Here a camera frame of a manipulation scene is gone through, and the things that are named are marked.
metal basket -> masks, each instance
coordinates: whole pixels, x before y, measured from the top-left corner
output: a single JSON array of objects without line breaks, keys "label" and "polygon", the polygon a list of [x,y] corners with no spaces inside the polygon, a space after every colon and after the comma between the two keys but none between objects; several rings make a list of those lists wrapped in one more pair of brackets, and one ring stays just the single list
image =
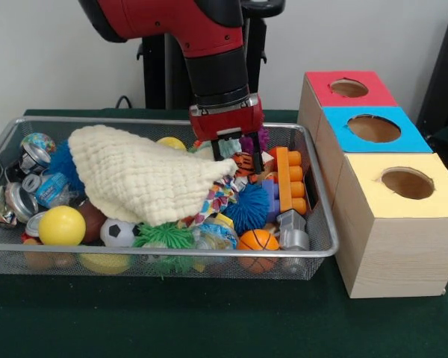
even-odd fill
[{"label": "metal basket", "polygon": [[[78,128],[103,124],[153,140],[176,136],[187,146],[195,135],[185,121],[144,119],[80,119],[23,117],[12,121],[0,135],[0,185],[4,168],[19,155],[22,139],[33,132],[48,134],[56,143]],[[338,239],[322,175],[310,134],[298,125],[266,124],[270,146],[284,145],[302,154],[309,204],[307,232],[310,251],[218,251],[162,248],[107,248],[98,246],[22,245],[24,227],[0,228],[0,274],[61,274],[162,277],[222,277],[310,280],[325,257],[337,251]],[[66,257],[53,268],[40,268],[43,260]],[[30,267],[30,260],[38,263]],[[256,260],[269,271],[253,274],[245,262]]]}]

green tablecloth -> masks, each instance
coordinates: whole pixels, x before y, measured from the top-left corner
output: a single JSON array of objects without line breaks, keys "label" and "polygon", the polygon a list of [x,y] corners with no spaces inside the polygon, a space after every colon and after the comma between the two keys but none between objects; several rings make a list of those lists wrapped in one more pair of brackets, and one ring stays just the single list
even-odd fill
[{"label": "green tablecloth", "polygon": [[[185,118],[148,110],[35,116]],[[293,111],[267,112],[295,122]],[[350,300],[310,281],[0,276],[0,357],[448,357],[448,293]]]}]

brown football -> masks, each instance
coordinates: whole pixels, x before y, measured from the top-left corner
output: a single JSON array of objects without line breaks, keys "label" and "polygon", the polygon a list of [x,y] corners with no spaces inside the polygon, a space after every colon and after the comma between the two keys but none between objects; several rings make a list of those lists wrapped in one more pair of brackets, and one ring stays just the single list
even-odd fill
[{"label": "brown football", "polygon": [[89,244],[90,242],[98,240],[99,231],[107,219],[105,214],[96,209],[88,199],[78,207],[78,211],[82,214],[87,224],[87,229],[81,243]]}]

red robot arm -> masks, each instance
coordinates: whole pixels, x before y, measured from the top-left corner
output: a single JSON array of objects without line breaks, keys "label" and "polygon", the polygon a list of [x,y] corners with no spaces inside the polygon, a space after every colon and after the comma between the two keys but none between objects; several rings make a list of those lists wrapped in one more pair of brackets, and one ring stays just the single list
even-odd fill
[{"label": "red robot arm", "polygon": [[187,64],[196,105],[190,108],[201,141],[249,135],[262,169],[257,132],[264,115],[249,93],[240,0],[79,0],[94,28],[108,41],[172,34]]}]

soccer ball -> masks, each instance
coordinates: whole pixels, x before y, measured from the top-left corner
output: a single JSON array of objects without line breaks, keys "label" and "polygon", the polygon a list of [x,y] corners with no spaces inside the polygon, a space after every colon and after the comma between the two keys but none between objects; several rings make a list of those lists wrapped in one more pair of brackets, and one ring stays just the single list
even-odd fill
[{"label": "soccer ball", "polygon": [[100,230],[100,237],[111,248],[130,248],[140,233],[138,226],[130,222],[107,219]]}]

